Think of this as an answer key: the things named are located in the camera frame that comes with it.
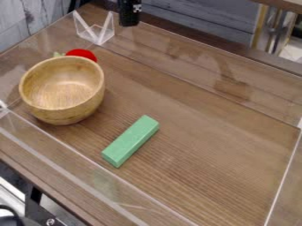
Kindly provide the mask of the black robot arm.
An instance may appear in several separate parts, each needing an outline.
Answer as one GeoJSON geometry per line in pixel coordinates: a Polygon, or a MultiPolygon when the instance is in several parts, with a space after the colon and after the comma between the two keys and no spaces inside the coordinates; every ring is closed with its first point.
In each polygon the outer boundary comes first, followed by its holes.
{"type": "Polygon", "coordinates": [[[140,20],[141,0],[116,0],[119,25],[136,26],[140,20]]]}

